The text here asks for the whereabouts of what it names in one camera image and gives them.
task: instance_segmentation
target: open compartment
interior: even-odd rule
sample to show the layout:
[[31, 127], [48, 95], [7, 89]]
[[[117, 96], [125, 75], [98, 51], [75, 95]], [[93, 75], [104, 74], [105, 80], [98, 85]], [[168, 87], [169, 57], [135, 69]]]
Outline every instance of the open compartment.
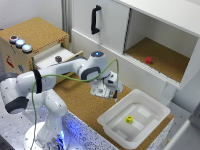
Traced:
[[124, 55], [181, 83], [197, 42], [197, 36], [131, 9]]

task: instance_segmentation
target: cork surface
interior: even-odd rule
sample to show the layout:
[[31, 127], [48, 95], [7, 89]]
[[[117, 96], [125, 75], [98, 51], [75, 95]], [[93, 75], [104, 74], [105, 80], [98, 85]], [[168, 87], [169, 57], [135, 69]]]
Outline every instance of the cork surface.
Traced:
[[0, 32], [0, 37], [7, 42], [12, 35], [24, 39], [26, 44], [32, 46], [33, 50], [38, 50], [68, 34], [42, 18], [36, 17]]
[[145, 63], [152, 57], [149, 65], [166, 76], [181, 82], [190, 59], [149, 38], [145, 38], [127, 51], [128, 55]]
[[[90, 94], [90, 89], [90, 83], [71, 80], [64, 80], [54, 88], [56, 93], [65, 101], [68, 109], [73, 114], [120, 150], [124, 150], [124, 148], [105, 134], [103, 127], [97, 122], [97, 118], [115, 104], [114, 100], [93, 96]], [[131, 89], [124, 86], [122, 93], [118, 94], [118, 100], [121, 100], [130, 92]], [[170, 114], [136, 150], [145, 150], [172, 119], [173, 115]]]

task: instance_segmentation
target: black handle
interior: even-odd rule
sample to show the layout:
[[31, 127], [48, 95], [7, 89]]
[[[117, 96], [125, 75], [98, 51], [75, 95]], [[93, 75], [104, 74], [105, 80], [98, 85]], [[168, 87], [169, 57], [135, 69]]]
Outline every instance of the black handle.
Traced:
[[92, 25], [91, 25], [91, 30], [92, 30], [92, 34], [96, 34], [98, 32], [100, 32], [99, 29], [96, 28], [96, 12], [101, 10], [101, 7], [96, 5], [96, 8], [94, 8], [92, 10]]

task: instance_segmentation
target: cabinet door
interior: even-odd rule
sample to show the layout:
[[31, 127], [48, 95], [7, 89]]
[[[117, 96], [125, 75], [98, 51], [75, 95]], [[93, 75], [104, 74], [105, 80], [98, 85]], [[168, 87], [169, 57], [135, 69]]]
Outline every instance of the cabinet door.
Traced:
[[[92, 35], [92, 10], [96, 5], [101, 7], [101, 10], [96, 12], [96, 28], [100, 32]], [[113, 0], [74, 0], [73, 29], [98, 44], [122, 54], [129, 11], [128, 7]]]

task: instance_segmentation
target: cabinet shelf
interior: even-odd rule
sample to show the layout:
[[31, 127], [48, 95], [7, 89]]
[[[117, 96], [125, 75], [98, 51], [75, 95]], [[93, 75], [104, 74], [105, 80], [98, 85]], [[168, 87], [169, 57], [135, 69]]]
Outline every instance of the cabinet shelf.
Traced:
[[152, 57], [152, 63], [147, 65], [179, 83], [190, 61], [190, 58], [149, 38], [144, 38], [130, 49], [126, 50], [125, 53], [142, 63], [145, 63], [146, 57]]

